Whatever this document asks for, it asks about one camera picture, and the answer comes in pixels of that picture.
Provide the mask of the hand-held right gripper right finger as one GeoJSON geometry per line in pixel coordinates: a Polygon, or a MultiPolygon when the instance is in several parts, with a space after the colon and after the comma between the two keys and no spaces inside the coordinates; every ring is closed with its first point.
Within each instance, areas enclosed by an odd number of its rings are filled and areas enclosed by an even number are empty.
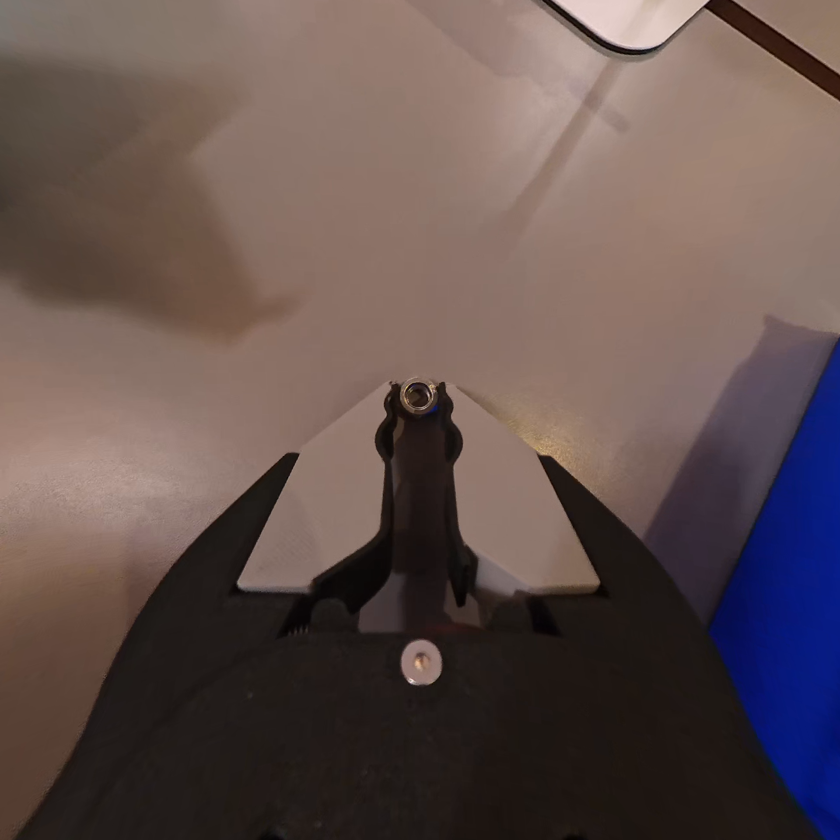
{"type": "Polygon", "coordinates": [[[455,603],[587,595],[599,577],[537,451],[441,384],[444,533],[455,603]]]}

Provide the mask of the blue plastic bin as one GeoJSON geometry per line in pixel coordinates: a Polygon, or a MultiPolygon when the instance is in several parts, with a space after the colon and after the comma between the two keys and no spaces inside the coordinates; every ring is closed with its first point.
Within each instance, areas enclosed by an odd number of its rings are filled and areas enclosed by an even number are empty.
{"type": "Polygon", "coordinates": [[[819,834],[838,839],[838,338],[710,633],[774,768],[819,834]]]}

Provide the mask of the silver hex nut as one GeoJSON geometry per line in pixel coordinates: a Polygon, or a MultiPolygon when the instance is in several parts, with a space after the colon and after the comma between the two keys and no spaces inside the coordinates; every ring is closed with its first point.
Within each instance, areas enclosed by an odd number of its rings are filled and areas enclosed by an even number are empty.
{"type": "Polygon", "coordinates": [[[412,418],[426,417],[438,409],[438,384],[416,376],[400,384],[398,402],[401,412],[412,418]]]}

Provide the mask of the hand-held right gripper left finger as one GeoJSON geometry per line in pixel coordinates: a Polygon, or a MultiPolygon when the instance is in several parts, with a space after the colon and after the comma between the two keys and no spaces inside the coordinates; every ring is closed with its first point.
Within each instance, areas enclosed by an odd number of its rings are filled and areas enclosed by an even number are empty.
{"type": "Polygon", "coordinates": [[[375,436],[390,392],[380,385],[303,445],[238,578],[240,590],[309,592],[377,536],[388,470],[375,436]]]}

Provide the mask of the white tablet stand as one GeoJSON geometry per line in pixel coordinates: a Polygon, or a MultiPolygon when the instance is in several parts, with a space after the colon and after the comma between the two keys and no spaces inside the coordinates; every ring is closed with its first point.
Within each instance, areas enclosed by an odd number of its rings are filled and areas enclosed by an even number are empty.
{"type": "Polygon", "coordinates": [[[627,56],[653,53],[707,1],[545,1],[597,45],[627,56]]]}

